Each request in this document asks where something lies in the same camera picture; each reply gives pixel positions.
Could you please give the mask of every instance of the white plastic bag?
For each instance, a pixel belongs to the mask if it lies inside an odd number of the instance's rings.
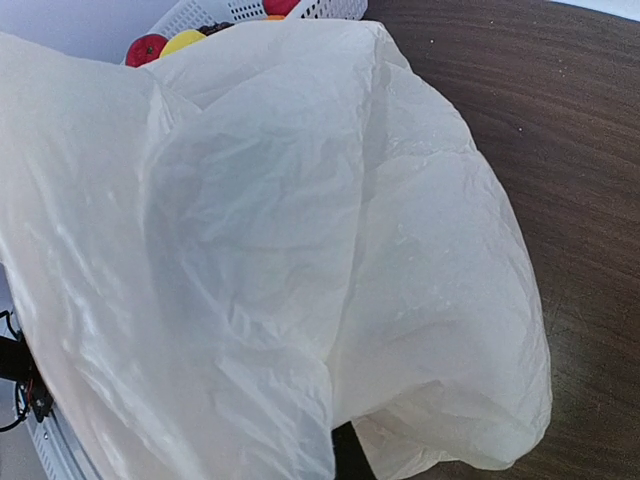
[[[0,36],[0,69],[0,259],[105,479],[331,479],[348,420],[386,480],[540,440],[513,212],[380,25],[251,22],[137,70]]]

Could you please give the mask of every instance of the yellow fruit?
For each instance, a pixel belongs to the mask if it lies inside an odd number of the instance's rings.
[[[171,55],[178,50],[182,50],[184,47],[188,47],[192,43],[199,42],[203,38],[207,38],[207,36],[197,30],[185,30],[184,32],[180,32],[167,42],[165,47],[162,49],[160,58]]]

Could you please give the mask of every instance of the white plastic basket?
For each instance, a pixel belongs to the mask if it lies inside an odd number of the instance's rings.
[[[287,18],[343,18],[360,20],[367,0],[300,0]],[[171,38],[178,33],[214,23],[239,23],[266,18],[262,0],[180,0],[151,28]]]

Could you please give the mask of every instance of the basket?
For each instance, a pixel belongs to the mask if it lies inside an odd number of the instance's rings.
[[[300,0],[287,18],[342,18],[360,20],[367,0]],[[262,0],[180,0],[150,30],[171,38],[178,33],[214,23],[239,23],[266,18]]]

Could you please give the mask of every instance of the wire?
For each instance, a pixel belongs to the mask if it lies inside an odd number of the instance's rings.
[[[11,325],[12,314],[13,312],[9,312],[8,310],[5,310],[4,312],[0,312],[0,317],[4,317],[5,321],[7,322],[7,328],[11,332],[11,335],[13,335],[13,338],[15,338],[16,340],[20,340],[20,336],[18,335],[18,332],[16,332],[13,329],[13,325]]]
[[[15,401],[16,401],[16,413],[18,414],[18,418],[16,418],[16,420],[5,426],[5,427],[0,427],[0,433],[6,433],[9,432],[11,430],[13,430],[14,428],[16,428],[18,425],[20,425],[22,422],[24,422],[27,419],[27,415],[29,414],[29,405],[25,405],[24,410],[20,410],[20,385],[18,383],[16,383],[16,389],[14,391],[14,396],[15,396]]]

